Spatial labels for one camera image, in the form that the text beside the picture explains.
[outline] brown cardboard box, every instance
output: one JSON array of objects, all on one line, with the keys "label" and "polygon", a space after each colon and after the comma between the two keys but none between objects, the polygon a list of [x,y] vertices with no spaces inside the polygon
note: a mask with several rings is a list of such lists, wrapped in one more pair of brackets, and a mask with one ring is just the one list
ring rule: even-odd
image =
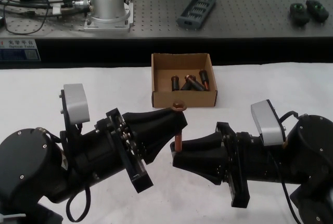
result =
[{"label": "brown cardboard box", "polygon": [[[185,76],[196,76],[201,83],[199,71],[207,70],[210,91],[172,91],[171,77],[179,77],[180,88],[185,84]],[[151,103],[155,108],[172,106],[177,99],[187,107],[214,107],[217,87],[209,54],[152,54],[151,55]]]}]

